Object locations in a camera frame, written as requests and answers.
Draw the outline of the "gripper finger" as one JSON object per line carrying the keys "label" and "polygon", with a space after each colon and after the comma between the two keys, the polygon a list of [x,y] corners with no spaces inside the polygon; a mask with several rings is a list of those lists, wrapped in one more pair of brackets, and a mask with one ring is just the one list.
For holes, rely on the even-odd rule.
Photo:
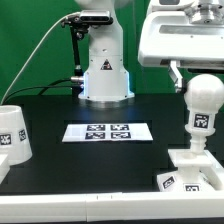
{"label": "gripper finger", "polygon": [[180,63],[175,60],[171,60],[168,66],[169,75],[174,83],[174,88],[176,93],[184,93],[186,90],[185,80],[180,73],[178,67]]}

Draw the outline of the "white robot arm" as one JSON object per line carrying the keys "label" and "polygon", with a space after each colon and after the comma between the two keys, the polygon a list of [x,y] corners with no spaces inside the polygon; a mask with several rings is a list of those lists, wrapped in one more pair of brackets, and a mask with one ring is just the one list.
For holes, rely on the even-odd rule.
{"label": "white robot arm", "polygon": [[[131,0],[74,0],[78,19],[89,28],[89,67],[81,99],[92,102],[132,98],[123,65],[123,30],[115,10]],[[138,48],[144,67],[166,67],[175,90],[184,92],[182,68],[224,68],[224,0],[150,0]]]}

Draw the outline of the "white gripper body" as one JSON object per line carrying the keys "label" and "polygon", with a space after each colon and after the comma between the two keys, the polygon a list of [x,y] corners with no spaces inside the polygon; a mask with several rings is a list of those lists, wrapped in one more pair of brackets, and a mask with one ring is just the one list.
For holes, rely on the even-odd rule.
{"label": "white gripper body", "polygon": [[190,24],[183,11],[158,11],[143,24],[138,60],[144,67],[224,69],[224,26]]}

